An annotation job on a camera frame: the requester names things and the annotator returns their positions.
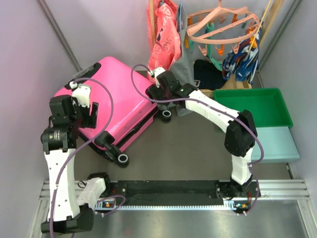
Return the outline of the pink hard-shell suitcase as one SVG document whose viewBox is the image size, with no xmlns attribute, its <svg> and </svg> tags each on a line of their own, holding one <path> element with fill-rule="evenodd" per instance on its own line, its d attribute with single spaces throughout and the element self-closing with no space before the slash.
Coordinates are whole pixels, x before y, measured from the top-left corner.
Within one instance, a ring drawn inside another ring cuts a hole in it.
<svg viewBox="0 0 317 238">
<path fill-rule="evenodd" d="M 152 83 L 113 57 L 105 57 L 76 78 L 80 79 L 78 83 L 91 87 L 90 106 L 93 102 L 99 104 L 96 128 L 80 128 L 80 138 L 85 142 L 93 139 L 89 146 L 96 153 L 127 167 L 129 158 L 124 151 L 155 117 L 160 118 L 157 104 L 142 97 Z M 55 95 L 72 96 L 70 82 Z M 162 121 L 170 120 L 171 116 L 165 116 Z"/>
</svg>

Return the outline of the green plastic tray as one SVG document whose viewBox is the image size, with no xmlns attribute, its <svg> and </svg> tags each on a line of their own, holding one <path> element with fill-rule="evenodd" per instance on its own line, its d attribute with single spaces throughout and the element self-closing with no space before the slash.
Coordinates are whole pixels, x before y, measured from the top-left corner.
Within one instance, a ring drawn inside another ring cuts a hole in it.
<svg viewBox="0 0 317 238">
<path fill-rule="evenodd" d="M 250 111 L 256 127 L 293 126 L 283 96 L 277 88 L 216 90 L 214 99 L 228 108 Z"/>
</svg>

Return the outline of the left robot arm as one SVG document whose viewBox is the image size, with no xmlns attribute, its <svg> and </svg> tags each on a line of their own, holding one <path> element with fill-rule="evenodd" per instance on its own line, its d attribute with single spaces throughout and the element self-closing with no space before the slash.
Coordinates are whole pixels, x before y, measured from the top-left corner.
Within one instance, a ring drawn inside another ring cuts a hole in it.
<svg viewBox="0 0 317 238">
<path fill-rule="evenodd" d="M 41 135 L 45 160 L 49 169 L 50 208 L 41 224 L 41 232 L 54 235 L 91 231 L 94 207 L 100 196 L 112 192 L 106 173 L 92 174 L 80 194 L 76 196 L 74 159 L 79 128 L 85 125 L 83 110 L 77 98 L 60 95 L 51 98 L 49 126 Z"/>
</svg>

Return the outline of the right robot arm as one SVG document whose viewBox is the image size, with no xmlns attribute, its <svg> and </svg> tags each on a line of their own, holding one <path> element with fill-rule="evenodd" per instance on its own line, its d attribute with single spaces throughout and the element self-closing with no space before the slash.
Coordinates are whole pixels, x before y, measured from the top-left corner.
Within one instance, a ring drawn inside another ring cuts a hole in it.
<svg viewBox="0 0 317 238">
<path fill-rule="evenodd" d="M 158 67 L 149 73 L 154 85 L 146 93 L 161 104 L 173 102 L 196 112 L 225 132 L 224 146 L 232 156 L 230 188 L 232 195 L 243 196 L 249 191 L 252 174 L 249 169 L 257 131 L 252 113 L 230 109 L 206 96 L 192 84 L 181 85 L 170 70 Z"/>
</svg>

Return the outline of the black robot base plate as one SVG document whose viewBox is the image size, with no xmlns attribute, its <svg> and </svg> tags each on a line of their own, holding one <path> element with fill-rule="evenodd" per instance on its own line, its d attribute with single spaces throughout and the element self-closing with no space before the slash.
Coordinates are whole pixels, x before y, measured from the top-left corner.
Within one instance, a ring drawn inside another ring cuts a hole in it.
<svg viewBox="0 0 317 238">
<path fill-rule="evenodd" d="M 240 187 L 230 180 L 119 180 L 106 195 L 123 195 L 126 206 L 222 205 L 223 198 L 255 198 L 257 184 Z"/>
</svg>

